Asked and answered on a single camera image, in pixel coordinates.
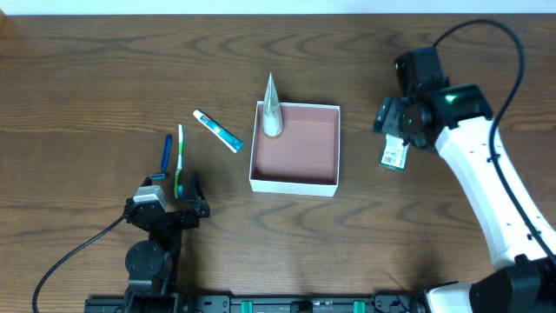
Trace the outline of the green white sachet pack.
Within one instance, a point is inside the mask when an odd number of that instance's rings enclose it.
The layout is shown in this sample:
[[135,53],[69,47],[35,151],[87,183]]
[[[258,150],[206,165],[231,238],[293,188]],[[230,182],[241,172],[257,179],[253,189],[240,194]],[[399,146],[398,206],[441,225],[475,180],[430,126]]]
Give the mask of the green white sachet pack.
[[390,170],[403,171],[407,160],[408,148],[409,146],[404,144],[403,139],[386,135],[380,166]]

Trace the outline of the small green toothpaste tube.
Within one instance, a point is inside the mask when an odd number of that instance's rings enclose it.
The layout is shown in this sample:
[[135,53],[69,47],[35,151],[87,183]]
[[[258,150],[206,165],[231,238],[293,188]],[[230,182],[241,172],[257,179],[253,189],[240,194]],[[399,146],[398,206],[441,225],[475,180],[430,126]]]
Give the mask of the small green toothpaste tube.
[[237,153],[244,146],[244,142],[235,137],[218,122],[200,110],[195,110],[193,116],[223,142],[232,152]]

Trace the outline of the white Pantene tube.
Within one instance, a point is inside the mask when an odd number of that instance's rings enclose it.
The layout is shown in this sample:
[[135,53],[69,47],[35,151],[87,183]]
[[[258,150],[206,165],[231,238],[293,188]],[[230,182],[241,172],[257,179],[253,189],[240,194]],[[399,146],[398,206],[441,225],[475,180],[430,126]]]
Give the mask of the white Pantene tube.
[[263,113],[261,122],[263,132],[267,137],[279,137],[283,131],[283,117],[281,113],[281,103],[279,101],[274,77],[270,73],[268,84],[263,99]]

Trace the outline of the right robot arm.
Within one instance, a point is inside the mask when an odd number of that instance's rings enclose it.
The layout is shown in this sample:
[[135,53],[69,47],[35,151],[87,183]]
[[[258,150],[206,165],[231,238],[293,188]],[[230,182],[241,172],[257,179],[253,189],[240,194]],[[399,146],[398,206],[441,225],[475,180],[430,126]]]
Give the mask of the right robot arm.
[[475,85],[432,85],[383,100],[374,131],[433,150],[455,174],[486,239],[494,272],[426,290],[429,312],[553,312],[555,231],[510,161]]

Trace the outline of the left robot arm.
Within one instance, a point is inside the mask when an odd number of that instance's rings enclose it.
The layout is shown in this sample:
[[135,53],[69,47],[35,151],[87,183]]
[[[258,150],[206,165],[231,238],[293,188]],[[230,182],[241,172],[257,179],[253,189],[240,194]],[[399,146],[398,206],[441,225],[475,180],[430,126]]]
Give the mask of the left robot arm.
[[147,240],[134,244],[125,258],[129,287],[125,312],[194,312],[195,300],[177,289],[182,233],[200,226],[210,216],[198,175],[191,175],[184,197],[186,208],[168,211],[167,198],[159,185],[146,178],[137,192],[126,200],[123,215],[127,223],[149,233]]

